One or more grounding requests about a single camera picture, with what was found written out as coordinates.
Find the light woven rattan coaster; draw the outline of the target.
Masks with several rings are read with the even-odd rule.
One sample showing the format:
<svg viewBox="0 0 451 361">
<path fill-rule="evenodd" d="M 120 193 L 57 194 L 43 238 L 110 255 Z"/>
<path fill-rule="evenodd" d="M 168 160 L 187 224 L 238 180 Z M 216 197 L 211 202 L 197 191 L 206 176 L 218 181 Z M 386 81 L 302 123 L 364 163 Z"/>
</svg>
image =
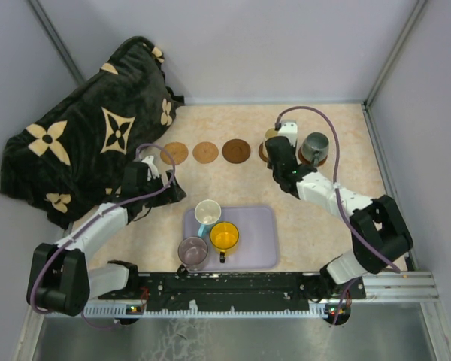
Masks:
<svg viewBox="0 0 451 361">
<path fill-rule="evenodd" d="M 219 156 L 219 150 L 214 143 L 203 141 L 194 147 L 192 155 L 197 162 L 209 164 Z"/>
</svg>

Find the grey ceramic mug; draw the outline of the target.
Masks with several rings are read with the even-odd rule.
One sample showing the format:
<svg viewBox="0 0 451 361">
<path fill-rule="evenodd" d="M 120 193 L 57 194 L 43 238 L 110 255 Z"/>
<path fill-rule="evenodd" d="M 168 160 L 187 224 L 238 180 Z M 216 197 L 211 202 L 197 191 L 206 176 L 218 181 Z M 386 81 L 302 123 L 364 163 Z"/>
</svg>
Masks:
<svg viewBox="0 0 451 361">
<path fill-rule="evenodd" d="M 324 159 L 328 156 L 329 140 L 321 132 L 310 133 L 303 141 L 300 151 L 306 158 L 311 158 L 314 153 L 319 153 L 320 158 Z"/>
</svg>

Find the purple glass mug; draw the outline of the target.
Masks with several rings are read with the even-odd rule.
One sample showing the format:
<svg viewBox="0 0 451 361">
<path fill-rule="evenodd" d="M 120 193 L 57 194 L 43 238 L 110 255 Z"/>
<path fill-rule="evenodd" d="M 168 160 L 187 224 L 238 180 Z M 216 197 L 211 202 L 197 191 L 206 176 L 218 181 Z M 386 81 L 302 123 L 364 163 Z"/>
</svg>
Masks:
<svg viewBox="0 0 451 361">
<path fill-rule="evenodd" d="M 177 248 L 179 260 L 188 272 L 203 270 L 208 260 L 208 253 L 209 247 L 206 241 L 196 236 L 183 239 Z"/>
</svg>

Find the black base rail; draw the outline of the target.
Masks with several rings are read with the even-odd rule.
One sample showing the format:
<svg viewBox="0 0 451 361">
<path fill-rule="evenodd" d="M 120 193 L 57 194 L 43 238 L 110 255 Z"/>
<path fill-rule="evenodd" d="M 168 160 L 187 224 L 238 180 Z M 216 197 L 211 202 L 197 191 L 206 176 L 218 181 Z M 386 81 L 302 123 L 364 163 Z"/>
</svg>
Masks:
<svg viewBox="0 0 451 361">
<path fill-rule="evenodd" d="M 307 311 L 309 302 L 336 299 L 344 285 L 317 272 L 141 272 L 131 286 L 100 300 L 145 301 L 148 311 Z"/>
</svg>

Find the black floral blanket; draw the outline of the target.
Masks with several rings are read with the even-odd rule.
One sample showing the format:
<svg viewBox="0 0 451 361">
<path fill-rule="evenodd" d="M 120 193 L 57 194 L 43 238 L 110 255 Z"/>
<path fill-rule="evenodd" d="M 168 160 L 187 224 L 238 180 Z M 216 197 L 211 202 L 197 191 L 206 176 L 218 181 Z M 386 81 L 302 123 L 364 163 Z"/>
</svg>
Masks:
<svg viewBox="0 0 451 361">
<path fill-rule="evenodd" d="M 124 41 L 96 75 L 8 139 L 1 193 L 63 228 L 100 205 L 137 148 L 160 139 L 184 103 L 165 82 L 164 60 L 144 37 Z"/>
</svg>

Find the lavender plastic tray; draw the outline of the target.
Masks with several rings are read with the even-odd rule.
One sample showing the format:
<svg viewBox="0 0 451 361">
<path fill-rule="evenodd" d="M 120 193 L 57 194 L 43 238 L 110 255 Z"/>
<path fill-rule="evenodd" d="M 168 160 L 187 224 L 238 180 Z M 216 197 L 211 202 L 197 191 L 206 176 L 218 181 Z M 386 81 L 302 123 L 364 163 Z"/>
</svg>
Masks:
<svg viewBox="0 0 451 361">
<path fill-rule="evenodd" d="M 204 239 L 209 247 L 208 260 L 200 272 L 238 272 L 264 270 L 275 267 L 279 260 L 276 219 L 274 211 L 267 205 L 223 207 L 219 222 L 236 225 L 240 233 L 236 251 L 219 262 L 219 254 L 210 242 L 210 232 Z M 200 224 L 194 210 L 188 210 L 183 218 L 183 239 L 198 237 Z"/>
</svg>

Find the dark woven rattan coaster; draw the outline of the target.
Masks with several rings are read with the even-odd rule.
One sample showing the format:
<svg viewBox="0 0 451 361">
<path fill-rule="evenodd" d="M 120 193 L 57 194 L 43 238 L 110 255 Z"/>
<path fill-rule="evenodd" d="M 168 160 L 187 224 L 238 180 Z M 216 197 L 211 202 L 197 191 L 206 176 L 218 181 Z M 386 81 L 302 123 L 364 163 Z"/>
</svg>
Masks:
<svg viewBox="0 0 451 361">
<path fill-rule="evenodd" d="M 167 164 L 172 165 L 174 161 L 175 165 L 183 163 L 189 155 L 187 146 L 181 142 L 171 142 L 164 146 L 164 150 L 161 151 L 161 160 Z"/>
</svg>

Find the brown wooden coaster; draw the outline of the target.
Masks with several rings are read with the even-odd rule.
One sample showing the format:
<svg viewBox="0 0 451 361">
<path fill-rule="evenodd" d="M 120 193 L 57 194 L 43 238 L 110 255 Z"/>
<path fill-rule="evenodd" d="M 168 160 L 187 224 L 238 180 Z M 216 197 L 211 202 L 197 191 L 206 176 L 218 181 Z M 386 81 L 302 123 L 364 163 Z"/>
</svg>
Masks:
<svg viewBox="0 0 451 361">
<path fill-rule="evenodd" d="M 259 157 L 262 161 L 264 162 L 268 162 L 268 155 L 267 153 L 264 151 L 264 144 L 261 143 L 259 145 L 259 149 L 258 149 L 258 153 L 259 153 Z"/>
</svg>

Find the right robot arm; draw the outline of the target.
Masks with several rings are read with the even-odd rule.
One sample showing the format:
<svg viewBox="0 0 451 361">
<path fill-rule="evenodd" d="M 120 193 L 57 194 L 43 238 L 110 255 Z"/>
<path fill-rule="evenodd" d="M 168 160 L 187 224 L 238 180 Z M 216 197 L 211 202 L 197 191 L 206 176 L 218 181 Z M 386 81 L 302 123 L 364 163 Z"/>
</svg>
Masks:
<svg viewBox="0 0 451 361">
<path fill-rule="evenodd" d="M 383 195 L 371 198 L 334 183 L 311 165 L 297 162 L 288 138 L 265 142 L 268 167 L 282 191 L 311 202 L 345 222 L 352 249 L 319 271 L 324 294 L 335 298 L 361 276 L 378 274 L 413 248 L 413 239 L 396 201 Z"/>
</svg>

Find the white mug blue handle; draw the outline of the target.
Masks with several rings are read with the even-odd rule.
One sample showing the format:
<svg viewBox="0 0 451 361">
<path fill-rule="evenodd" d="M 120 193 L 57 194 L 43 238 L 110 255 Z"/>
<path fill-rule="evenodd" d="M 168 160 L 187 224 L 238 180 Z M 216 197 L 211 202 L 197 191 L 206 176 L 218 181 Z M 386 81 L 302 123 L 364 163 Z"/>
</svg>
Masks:
<svg viewBox="0 0 451 361">
<path fill-rule="evenodd" d="M 222 216 L 222 209 L 219 203 L 212 199 L 205 199 L 199 202 L 194 210 L 195 219 L 200 224 L 198 237 L 203 238 L 212 230 Z"/>
</svg>

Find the yellow mug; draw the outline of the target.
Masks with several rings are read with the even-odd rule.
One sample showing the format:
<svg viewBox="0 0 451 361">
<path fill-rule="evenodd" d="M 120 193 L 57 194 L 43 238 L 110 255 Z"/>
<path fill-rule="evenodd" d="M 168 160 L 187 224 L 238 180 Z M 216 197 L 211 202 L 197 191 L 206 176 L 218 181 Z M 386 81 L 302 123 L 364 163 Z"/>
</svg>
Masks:
<svg viewBox="0 0 451 361">
<path fill-rule="evenodd" d="M 210 231 L 210 242 L 219 254 L 219 262 L 226 262 L 227 256 L 233 254 L 239 243 L 240 233 L 236 225 L 230 222 L 219 222 Z"/>
</svg>

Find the dark wooden coaster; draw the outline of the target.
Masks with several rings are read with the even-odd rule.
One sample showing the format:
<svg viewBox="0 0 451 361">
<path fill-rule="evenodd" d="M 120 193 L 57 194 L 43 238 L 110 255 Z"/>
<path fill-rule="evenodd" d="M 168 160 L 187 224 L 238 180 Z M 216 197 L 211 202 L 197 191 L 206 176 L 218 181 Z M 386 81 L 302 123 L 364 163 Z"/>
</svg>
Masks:
<svg viewBox="0 0 451 361">
<path fill-rule="evenodd" d="M 222 155 L 227 162 L 241 164 L 250 157 L 250 145 L 242 139 L 231 139 L 222 147 Z"/>
</svg>

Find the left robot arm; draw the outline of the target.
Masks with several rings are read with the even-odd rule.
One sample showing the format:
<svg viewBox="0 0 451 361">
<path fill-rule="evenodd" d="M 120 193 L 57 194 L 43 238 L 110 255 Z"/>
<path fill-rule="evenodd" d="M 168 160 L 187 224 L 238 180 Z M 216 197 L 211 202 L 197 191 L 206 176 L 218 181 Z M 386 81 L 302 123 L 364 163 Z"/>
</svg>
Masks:
<svg viewBox="0 0 451 361">
<path fill-rule="evenodd" d="M 120 193 L 110 195 L 79 228 L 54 244 L 39 244 L 33 253 L 26 300 L 39 314 L 77 316 L 90 299 L 118 292 L 130 299 L 139 294 L 138 267 L 112 260 L 90 269 L 88 262 L 144 209 L 176 203 L 186 197 L 175 170 L 161 176 L 152 163 L 126 166 Z"/>
</svg>

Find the cream mug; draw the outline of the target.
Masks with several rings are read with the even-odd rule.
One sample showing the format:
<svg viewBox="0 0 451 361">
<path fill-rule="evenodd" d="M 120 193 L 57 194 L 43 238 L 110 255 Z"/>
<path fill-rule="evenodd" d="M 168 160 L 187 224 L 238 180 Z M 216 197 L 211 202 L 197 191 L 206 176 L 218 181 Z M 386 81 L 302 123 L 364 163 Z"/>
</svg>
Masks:
<svg viewBox="0 0 451 361">
<path fill-rule="evenodd" d="M 273 137 L 276 137 L 277 135 L 278 135 L 278 131 L 277 131 L 275 128 L 267 129 L 266 132 L 265 132 L 265 134 L 264 134 L 264 141 L 263 141 L 263 144 L 265 144 L 265 142 L 266 142 L 268 139 L 273 138 Z"/>
</svg>

